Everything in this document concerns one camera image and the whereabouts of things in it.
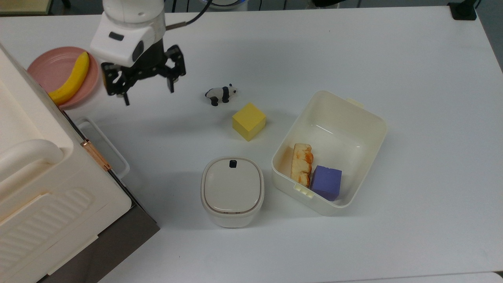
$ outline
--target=yellow banana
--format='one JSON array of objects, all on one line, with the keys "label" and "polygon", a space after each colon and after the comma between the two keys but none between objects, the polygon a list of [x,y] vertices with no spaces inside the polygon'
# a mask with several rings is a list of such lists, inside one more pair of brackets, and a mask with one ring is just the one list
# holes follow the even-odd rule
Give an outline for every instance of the yellow banana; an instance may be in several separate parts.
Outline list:
[{"label": "yellow banana", "polygon": [[78,56],[73,69],[71,70],[70,77],[66,82],[57,90],[49,93],[49,97],[56,105],[61,105],[68,101],[72,96],[77,93],[78,89],[82,86],[86,75],[89,70],[89,55],[87,52],[82,52]]}]

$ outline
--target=white plastic tray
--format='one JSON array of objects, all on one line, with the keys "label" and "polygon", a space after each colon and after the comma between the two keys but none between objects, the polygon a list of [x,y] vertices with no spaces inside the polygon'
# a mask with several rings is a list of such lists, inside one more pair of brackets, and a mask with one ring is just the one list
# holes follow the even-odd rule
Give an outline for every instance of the white plastic tray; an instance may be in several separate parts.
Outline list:
[{"label": "white plastic tray", "polygon": [[[328,91],[314,94],[295,120],[272,160],[274,185],[321,215],[331,216],[348,206],[369,172],[386,136],[386,122],[363,109],[357,102],[344,100]],[[293,147],[312,146],[317,165],[341,170],[341,192],[328,201],[290,179]]]}]

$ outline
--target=yellow foam block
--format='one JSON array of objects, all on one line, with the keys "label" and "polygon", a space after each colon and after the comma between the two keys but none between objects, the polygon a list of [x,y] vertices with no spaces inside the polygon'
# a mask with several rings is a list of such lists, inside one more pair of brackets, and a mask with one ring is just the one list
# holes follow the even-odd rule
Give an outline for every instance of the yellow foam block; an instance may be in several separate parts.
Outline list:
[{"label": "yellow foam block", "polygon": [[247,141],[258,134],[265,125],[266,115],[252,103],[246,104],[232,116],[232,128]]}]

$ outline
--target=panda figurine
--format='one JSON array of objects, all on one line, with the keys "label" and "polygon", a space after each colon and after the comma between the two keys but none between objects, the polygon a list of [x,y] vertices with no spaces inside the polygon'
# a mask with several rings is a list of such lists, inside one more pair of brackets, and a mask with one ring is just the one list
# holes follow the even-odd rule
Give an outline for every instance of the panda figurine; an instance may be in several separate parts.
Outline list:
[{"label": "panda figurine", "polygon": [[236,91],[237,88],[233,87],[232,84],[229,84],[228,87],[211,89],[205,93],[204,96],[211,100],[211,105],[218,106],[219,100],[223,103],[229,102],[229,97],[234,95]]}]

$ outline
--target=purple cube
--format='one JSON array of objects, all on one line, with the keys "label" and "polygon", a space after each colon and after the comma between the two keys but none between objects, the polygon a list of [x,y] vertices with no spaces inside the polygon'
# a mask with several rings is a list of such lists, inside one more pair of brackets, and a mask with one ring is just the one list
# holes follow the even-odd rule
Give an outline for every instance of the purple cube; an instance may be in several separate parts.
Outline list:
[{"label": "purple cube", "polygon": [[318,165],[314,169],[309,188],[325,199],[334,201],[339,196],[342,174],[341,170]]}]

